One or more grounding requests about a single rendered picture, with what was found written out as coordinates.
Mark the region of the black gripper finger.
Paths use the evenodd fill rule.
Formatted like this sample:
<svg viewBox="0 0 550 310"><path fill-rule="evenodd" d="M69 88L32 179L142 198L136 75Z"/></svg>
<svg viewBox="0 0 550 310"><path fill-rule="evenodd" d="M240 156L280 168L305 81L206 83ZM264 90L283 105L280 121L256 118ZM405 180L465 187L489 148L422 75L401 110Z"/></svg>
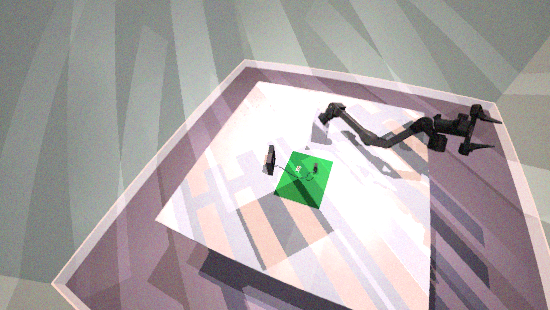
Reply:
<svg viewBox="0 0 550 310"><path fill-rule="evenodd" d="M476 150L476 149L489 148L489 147L495 147L495 146L471 143L469 148L468 148L468 151L472 152L473 150Z"/></svg>
<svg viewBox="0 0 550 310"><path fill-rule="evenodd" d="M483 121L488 121L488 122L492 122L492 123L495 123L495 124L503 124L503 122L497 120L497 119L494 119L490 116L487 116L484 114L484 111L482 109L480 109L480 113L479 113L479 116L478 118L480 120L483 120Z"/></svg>

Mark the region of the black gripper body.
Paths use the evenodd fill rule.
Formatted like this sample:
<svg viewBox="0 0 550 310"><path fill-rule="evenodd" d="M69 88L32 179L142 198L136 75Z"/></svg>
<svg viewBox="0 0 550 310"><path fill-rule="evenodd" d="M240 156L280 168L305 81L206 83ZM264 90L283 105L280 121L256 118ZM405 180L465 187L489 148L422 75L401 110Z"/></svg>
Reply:
<svg viewBox="0 0 550 310"><path fill-rule="evenodd" d="M472 105L472 107L470 109L470 114L469 114L471 116L471 123L469 124L469 126L467 128L467 132L466 132L465 136L460 135L460 134L456 134L454 132L451 132L452 127L453 128L456 127L456 123L454 123L455 120L451 120L449 125L448 125L448 129L447 129L448 134L465 137L464 143L460 143L460 147L459 147L459 150L458 150L458 152L462 155L468 156L468 154L470 152L470 151L468 151L468 148L470 146L470 139L473 135L472 132L473 132L474 126L476 124L476 119L479 116L480 109L482 109L481 104L475 104L475 105L473 104Z"/></svg>

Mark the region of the green circuit board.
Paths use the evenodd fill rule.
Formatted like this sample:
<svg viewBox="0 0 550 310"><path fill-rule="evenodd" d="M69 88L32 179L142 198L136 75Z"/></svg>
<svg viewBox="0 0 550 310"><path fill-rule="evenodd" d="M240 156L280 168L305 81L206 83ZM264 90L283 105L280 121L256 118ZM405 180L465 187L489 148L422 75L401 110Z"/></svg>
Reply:
<svg viewBox="0 0 550 310"><path fill-rule="evenodd" d="M319 209L332 164L333 161L293 151L273 195Z"/></svg>

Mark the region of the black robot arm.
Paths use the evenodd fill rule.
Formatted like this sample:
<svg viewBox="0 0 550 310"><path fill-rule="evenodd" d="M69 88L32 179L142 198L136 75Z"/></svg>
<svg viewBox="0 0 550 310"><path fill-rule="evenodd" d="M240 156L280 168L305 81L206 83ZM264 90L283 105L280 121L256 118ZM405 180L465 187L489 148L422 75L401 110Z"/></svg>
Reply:
<svg viewBox="0 0 550 310"><path fill-rule="evenodd" d="M430 117L421 117L415 122L412 123L410 127L402 132L391 137L389 140L378 137L372 131L369 131L361 126L361 124L356 121L351 115L349 115L346 110L346 106L342 102L331 102L324 113L320 113L318 118L320 122L325 125L327 121L330 121L334 118L341 118L346 124L355 131L364 145L366 146L376 146L382 147L384 149L391 148L393 145L397 145L413 134L418 134L425 132L429 138L427 144L427 149L432 149L438 152L445 152L445 147L448 141L448 138L445 135L438 133L448 134L448 125L451 120L441 119L442 114L437 114L433 120ZM468 120L467 114L459 113L458 119L455 119L456 127L451 129L451 132L456 134L464 135L467 132L467 128L471 121ZM453 130L453 131L452 131Z"/></svg>

